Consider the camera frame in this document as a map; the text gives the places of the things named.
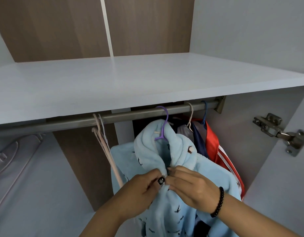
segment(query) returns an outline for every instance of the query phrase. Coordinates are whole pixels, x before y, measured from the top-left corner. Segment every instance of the purple hanger hook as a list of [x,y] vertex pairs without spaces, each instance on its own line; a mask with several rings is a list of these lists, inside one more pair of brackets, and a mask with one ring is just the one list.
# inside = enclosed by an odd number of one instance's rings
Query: purple hanger hook
[[166,112],[166,120],[165,120],[164,124],[162,125],[161,136],[160,136],[160,137],[156,137],[154,140],[156,141],[156,140],[158,140],[158,139],[165,139],[166,141],[168,141],[168,140],[166,139],[166,137],[164,136],[164,127],[165,127],[165,125],[166,125],[166,123],[167,123],[167,120],[168,120],[168,111],[167,111],[167,109],[166,109],[165,107],[163,107],[163,106],[161,106],[161,105],[158,105],[156,108],[158,108],[158,107],[163,108],[164,111]]

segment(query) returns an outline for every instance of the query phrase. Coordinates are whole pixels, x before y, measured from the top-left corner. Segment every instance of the forearm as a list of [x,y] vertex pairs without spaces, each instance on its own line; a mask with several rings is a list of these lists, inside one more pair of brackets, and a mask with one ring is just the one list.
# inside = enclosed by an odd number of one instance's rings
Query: forearm
[[240,237],[296,237],[295,233],[225,194],[218,218]]
[[100,207],[79,237],[113,237],[123,223],[112,200]]

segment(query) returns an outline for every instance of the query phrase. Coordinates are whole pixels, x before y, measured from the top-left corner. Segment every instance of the wardrobe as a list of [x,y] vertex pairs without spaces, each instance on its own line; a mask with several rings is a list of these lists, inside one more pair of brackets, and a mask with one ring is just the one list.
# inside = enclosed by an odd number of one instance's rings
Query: wardrobe
[[304,0],[0,0],[0,236],[78,236],[112,196],[93,113],[112,147],[203,100],[243,201],[304,236]]

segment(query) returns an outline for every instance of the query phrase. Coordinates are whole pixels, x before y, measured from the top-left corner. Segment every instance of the red garment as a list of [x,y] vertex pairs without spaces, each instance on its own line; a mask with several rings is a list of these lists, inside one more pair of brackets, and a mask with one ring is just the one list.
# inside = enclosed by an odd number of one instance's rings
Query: red garment
[[206,127],[207,127],[206,149],[210,160],[220,165],[221,167],[225,168],[226,170],[230,171],[234,175],[239,185],[239,189],[241,191],[241,199],[243,199],[245,194],[245,189],[239,173],[236,171],[236,168],[232,164],[229,157],[226,155],[225,151],[219,145],[218,137],[209,127],[207,121],[206,121]]

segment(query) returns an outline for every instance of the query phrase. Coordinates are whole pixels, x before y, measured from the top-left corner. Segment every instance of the closet rod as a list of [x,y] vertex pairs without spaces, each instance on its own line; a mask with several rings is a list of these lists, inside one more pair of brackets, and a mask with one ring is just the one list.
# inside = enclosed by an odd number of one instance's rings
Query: closet rod
[[[219,104],[218,100],[208,101],[208,109],[217,108]],[[205,103],[200,102],[192,105],[194,111],[200,111],[205,109]],[[170,115],[180,114],[190,111],[188,104],[167,106],[168,113]],[[145,119],[149,117],[165,116],[166,112],[162,108],[152,108],[138,111],[127,111],[114,114],[102,115],[102,121],[104,124],[116,123],[122,121],[131,121],[138,119]],[[96,122],[94,117],[90,115],[87,118],[79,118],[73,120],[61,120],[50,121],[46,123],[25,124],[17,127],[0,128],[0,137],[12,136],[12,135],[29,135],[35,133],[61,131],[67,129],[74,129],[79,127],[95,126]]]

